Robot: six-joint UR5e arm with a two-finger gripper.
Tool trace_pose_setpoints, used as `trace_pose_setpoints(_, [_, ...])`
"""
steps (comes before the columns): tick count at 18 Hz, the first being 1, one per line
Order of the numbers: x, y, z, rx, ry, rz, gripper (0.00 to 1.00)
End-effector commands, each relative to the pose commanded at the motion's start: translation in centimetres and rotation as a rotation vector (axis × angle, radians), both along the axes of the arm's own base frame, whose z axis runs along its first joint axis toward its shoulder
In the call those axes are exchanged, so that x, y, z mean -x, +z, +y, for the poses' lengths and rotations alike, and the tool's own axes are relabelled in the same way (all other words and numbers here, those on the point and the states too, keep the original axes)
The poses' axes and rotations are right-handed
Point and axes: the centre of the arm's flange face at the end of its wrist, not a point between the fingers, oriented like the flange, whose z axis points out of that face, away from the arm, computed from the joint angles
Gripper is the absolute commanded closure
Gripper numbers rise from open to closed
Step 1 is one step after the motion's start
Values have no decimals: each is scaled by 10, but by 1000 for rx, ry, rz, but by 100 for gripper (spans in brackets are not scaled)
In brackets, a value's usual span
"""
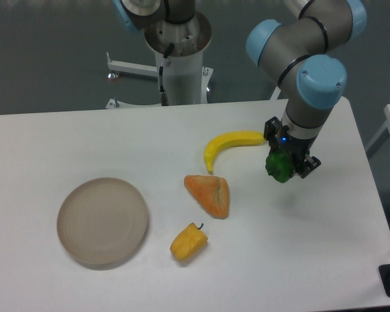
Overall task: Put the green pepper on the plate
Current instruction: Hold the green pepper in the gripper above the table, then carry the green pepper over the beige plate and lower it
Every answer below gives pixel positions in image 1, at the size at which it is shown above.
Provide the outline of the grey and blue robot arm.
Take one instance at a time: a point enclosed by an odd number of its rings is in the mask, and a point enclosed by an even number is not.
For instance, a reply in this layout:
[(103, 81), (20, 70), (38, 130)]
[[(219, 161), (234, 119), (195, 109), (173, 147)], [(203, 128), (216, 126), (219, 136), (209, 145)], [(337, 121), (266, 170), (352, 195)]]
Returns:
[[(281, 118), (265, 123), (270, 151), (266, 171), (280, 183), (307, 177), (320, 165), (310, 154), (322, 126), (340, 100), (345, 67), (328, 55), (360, 35), (367, 13), (360, 1), (287, 1), (297, 20), (284, 26), (273, 19), (256, 25), (246, 52), (287, 96)], [(142, 31), (155, 54), (161, 105), (199, 104), (203, 52), (212, 37), (209, 20), (194, 1), (115, 1), (122, 25)]]

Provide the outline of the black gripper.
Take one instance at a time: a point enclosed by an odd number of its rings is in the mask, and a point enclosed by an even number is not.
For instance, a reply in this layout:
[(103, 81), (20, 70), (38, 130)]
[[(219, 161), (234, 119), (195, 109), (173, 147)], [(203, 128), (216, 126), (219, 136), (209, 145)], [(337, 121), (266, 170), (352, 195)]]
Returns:
[(309, 155), (316, 137), (300, 138), (289, 125), (283, 125), (275, 116), (266, 121), (263, 137), (271, 150), (281, 148), (289, 154), (294, 163), (294, 172), (302, 179), (321, 165), (317, 157)]

